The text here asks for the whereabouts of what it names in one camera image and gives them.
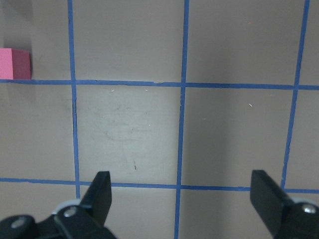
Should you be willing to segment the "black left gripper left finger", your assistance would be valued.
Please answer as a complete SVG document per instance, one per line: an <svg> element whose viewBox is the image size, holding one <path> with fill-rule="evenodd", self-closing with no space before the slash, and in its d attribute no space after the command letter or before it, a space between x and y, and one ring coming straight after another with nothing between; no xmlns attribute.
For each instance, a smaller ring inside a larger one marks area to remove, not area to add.
<svg viewBox="0 0 319 239"><path fill-rule="evenodd" d="M109 239L111 232L104 223L110 207L110 172L100 171L80 203L59 210L54 222L65 239Z"/></svg>

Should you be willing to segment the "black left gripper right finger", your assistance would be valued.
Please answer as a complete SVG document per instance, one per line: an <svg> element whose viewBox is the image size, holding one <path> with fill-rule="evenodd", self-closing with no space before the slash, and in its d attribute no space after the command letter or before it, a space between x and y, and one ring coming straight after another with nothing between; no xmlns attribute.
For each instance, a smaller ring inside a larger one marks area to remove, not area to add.
<svg viewBox="0 0 319 239"><path fill-rule="evenodd" d="M290 197L264 171L251 174L250 201L274 239L317 239L319 205L302 197Z"/></svg>

